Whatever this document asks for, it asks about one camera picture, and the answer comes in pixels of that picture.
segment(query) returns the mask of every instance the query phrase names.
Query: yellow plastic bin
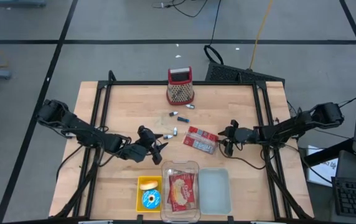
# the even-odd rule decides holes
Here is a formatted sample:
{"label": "yellow plastic bin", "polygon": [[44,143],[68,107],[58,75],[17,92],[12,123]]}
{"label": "yellow plastic bin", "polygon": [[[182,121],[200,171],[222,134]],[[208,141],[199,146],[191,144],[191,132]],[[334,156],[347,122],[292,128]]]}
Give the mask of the yellow plastic bin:
{"label": "yellow plastic bin", "polygon": [[143,190],[139,189],[139,185],[141,185],[143,182],[148,181],[148,180],[156,180],[158,185],[156,187],[156,190],[160,192],[160,195],[162,195],[161,189],[162,189],[162,178],[161,176],[139,176],[138,177],[138,186],[136,187],[136,212],[139,213],[156,213],[161,211],[161,204],[156,207],[155,209],[148,209],[145,208],[142,204],[142,195],[143,195]]}

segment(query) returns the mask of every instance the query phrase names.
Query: wooden tabletop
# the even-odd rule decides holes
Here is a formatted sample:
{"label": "wooden tabletop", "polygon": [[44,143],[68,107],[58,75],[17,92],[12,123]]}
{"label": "wooden tabletop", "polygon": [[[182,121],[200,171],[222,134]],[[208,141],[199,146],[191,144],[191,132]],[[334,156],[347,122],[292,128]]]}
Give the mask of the wooden tabletop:
{"label": "wooden tabletop", "polygon": [[[97,82],[82,82],[74,113],[82,120],[90,122],[95,99]],[[273,119],[280,121],[289,118],[286,96],[281,82],[267,82],[268,96]],[[161,155],[165,161],[196,161],[200,168],[224,167],[228,170],[232,212],[235,221],[240,220],[273,220],[271,199],[265,170],[255,170],[236,159],[223,157],[220,151],[213,155],[186,146],[182,143],[189,126],[203,129],[210,133],[218,132],[229,126],[230,120],[239,122],[239,127],[253,128],[258,125],[252,87],[250,86],[194,86],[194,110],[185,106],[172,106],[166,100],[166,86],[153,85],[116,85],[111,88],[106,125],[109,132],[131,136],[133,141],[138,138],[140,125],[150,128],[154,133],[172,134],[174,127],[178,128],[178,136],[161,140],[168,142]],[[264,121],[266,119],[262,93],[261,107]],[[103,105],[103,91],[97,121],[100,121]],[[190,119],[190,123],[177,121],[170,117],[171,111],[178,111],[179,116]],[[297,147],[290,140],[289,145]],[[79,145],[75,139],[67,141],[65,154],[67,157]],[[265,163],[260,158],[261,146],[245,145],[242,151],[234,150],[233,156],[246,159],[257,167]],[[284,175],[288,190],[306,213],[313,216],[311,201],[306,180],[302,171],[299,154],[294,149],[280,149]],[[55,215],[70,199],[77,188],[80,176],[84,150],[71,158],[60,171],[55,188],[50,215]],[[137,179],[140,175],[161,175],[161,165],[155,166],[151,157],[143,162],[112,159],[106,166],[99,168],[96,180],[95,194],[91,211],[92,219],[135,220],[138,213],[135,210]],[[280,215],[284,217],[281,194],[276,187]],[[87,199],[83,194],[82,204]],[[145,220],[160,220],[159,213],[144,213]],[[200,220],[227,220],[226,215],[202,215]]]}

